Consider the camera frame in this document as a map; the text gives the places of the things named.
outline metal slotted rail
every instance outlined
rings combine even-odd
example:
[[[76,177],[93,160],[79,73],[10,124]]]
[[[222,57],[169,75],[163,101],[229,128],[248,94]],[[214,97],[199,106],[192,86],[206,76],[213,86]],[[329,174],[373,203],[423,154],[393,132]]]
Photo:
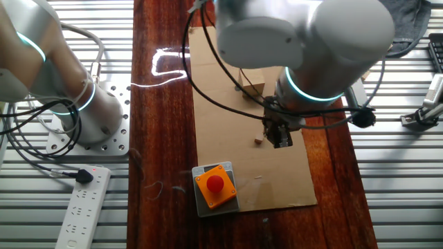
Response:
[[[49,2],[63,22],[103,40],[106,53],[101,80],[130,82],[133,1]],[[377,109],[376,125],[359,129],[350,124],[380,248],[443,248],[443,124],[413,133],[401,127],[399,119],[421,107],[432,80],[427,37],[443,33],[443,0],[431,2],[428,31],[417,48],[386,62],[383,84],[372,101]],[[64,35],[89,69],[98,47],[81,35],[69,31]],[[377,83],[379,70],[380,63],[365,82],[368,94]],[[51,118],[50,113],[44,114],[45,121]],[[30,123],[24,132],[34,146],[46,148],[48,132],[40,123]],[[113,176],[92,248],[126,248],[127,159],[93,163],[108,167]],[[0,248],[54,248],[72,187],[72,180],[49,178],[8,147],[0,170]]]

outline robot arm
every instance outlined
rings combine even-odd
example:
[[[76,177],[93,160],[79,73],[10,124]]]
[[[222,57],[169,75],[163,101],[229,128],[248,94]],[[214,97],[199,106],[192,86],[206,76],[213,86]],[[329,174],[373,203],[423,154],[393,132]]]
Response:
[[[46,0],[0,0],[0,89],[4,102],[29,93],[75,102],[83,124],[78,142],[83,145],[112,136],[122,122],[120,103],[93,82],[64,40],[58,16]],[[63,106],[51,111],[65,130],[74,127]]]
[[[377,0],[218,0],[215,10],[222,59],[239,68],[283,66],[271,99],[293,112],[354,92],[349,87],[388,52],[395,33]],[[264,114],[273,121],[264,123],[268,140],[290,146],[289,131],[304,120]]]

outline power strip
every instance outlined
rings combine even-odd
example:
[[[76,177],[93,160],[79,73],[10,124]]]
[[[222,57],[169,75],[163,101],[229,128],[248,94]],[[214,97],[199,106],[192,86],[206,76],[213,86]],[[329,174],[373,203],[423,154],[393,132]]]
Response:
[[[91,173],[94,179],[87,184],[75,183],[55,249],[91,247],[111,171],[104,167],[82,168]]]

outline wooden surface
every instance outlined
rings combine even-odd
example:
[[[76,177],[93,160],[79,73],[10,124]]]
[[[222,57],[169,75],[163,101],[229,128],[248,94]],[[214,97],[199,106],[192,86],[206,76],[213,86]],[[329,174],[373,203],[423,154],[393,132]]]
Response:
[[[318,205],[197,217],[190,173],[197,165],[192,89],[179,57],[191,5],[134,2],[132,82],[138,86],[132,87],[127,247],[376,248],[346,126],[303,131]],[[213,7],[208,9],[213,18]]]

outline mounting plate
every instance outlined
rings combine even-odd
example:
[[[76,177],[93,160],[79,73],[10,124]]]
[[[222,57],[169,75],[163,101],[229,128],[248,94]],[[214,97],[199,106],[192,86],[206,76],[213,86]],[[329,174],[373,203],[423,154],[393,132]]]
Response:
[[[124,156],[129,151],[129,121],[131,119],[131,84],[115,83],[115,82],[101,82],[100,86],[103,90],[108,91],[116,96],[123,108],[123,121],[117,132],[103,142],[94,145],[75,145],[74,149],[69,152],[69,156]],[[51,128],[62,128],[62,122],[54,115]],[[46,150],[48,153],[53,153],[59,148],[65,146],[69,141],[66,134],[49,133]]]

